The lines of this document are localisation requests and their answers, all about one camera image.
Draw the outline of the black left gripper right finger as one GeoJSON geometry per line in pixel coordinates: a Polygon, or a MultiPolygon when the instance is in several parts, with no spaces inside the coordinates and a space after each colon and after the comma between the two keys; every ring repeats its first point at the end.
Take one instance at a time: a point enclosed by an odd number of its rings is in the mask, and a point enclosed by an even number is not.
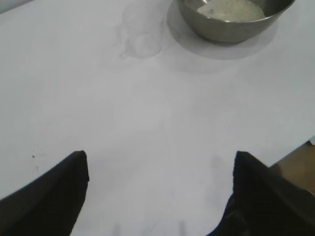
{"type": "Polygon", "coordinates": [[[238,151],[233,193],[213,236],[313,236],[315,197],[238,151]]]}

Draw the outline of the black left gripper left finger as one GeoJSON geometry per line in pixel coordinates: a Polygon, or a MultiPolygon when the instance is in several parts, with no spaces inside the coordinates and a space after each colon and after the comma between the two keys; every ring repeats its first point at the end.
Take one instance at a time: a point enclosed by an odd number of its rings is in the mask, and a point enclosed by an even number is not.
{"type": "Polygon", "coordinates": [[[68,236],[86,198],[87,155],[75,151],[0,201],[2,236],[68,236]]]}

